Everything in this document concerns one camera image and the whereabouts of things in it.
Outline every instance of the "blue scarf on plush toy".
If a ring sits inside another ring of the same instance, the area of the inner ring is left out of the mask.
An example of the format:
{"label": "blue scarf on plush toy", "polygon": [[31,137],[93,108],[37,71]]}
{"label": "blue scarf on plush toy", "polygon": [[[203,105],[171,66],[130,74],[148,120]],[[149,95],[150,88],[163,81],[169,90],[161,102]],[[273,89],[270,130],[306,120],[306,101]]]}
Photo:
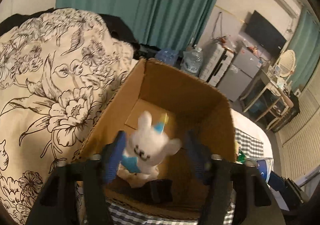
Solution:
{"label": "blue scarf on plush toy", "polygon": [[[153,127],[155,131],[159,134],[162,134],[164,125],[168,122],[168,115],[163,114],[160,121]],[[121,164],[130,172],[130,173],[140,173],[141,171],[137,167],[138,157],[137,156],[122,156]]]}

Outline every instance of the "refrigerator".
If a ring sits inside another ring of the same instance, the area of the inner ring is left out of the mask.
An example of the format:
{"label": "refrigerator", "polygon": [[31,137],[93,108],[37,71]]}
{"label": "refrigerator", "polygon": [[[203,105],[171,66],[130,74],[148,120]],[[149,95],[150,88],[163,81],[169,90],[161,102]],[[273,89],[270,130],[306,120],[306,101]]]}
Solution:
{"label": "refrigerator", "polygon": [[236,101],[261,67],[261,61],[242,47],[219,82],[217,88],[227,99]]}

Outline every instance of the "metal screw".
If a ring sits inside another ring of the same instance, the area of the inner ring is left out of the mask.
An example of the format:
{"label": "metal screw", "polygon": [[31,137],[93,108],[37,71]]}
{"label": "metal screw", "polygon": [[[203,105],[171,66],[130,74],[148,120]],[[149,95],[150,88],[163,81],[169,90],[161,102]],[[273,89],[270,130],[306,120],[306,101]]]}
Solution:
{"label": "metal screw", "polygon": [[101,159],[101,155],[100,154],[94,154],[90,157],[90,160],[100,160]]}
{"label": "metal screw", "polygon": [[211,159],[213,159],[213,160],[222,160],[222,157],[221,157],[221,155],[213,154],[213,155],[211,155]]}

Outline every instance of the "blue gripper pad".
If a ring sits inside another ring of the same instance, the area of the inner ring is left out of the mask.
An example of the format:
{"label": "blue gripper pad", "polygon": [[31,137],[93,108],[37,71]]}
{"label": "blue gripper pad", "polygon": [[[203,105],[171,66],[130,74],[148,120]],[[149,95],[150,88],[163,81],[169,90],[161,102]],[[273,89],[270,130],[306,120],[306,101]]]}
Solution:
{"label": "blue gripper pad", "polygon": [[106,145],[103,149],[102,163],[104,168],[104,183],[111,183],[116,178],[125,145],[126,133],[124,131],[119,131],[113,143]]}
{"label": "blue gripper pad", "polygon": [[193,131],[186,132],[184,146],[187,155],[193,165],[196,177],[204,184],[207,184],[207,172],[211,169],[211,153],[208,147],[202,145],[193,134]]}

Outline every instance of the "large water jug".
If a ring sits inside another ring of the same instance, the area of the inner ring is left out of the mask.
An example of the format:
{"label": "large water jug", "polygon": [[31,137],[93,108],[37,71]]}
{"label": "large water jug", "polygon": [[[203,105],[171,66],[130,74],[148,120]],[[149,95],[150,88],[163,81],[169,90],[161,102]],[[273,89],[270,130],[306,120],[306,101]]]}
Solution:
{"label": "large water jug", "polygon": [[183,52],[181,70],[194,76],[198,76],[203,62],[202,49],[196,47],[188,52]]}

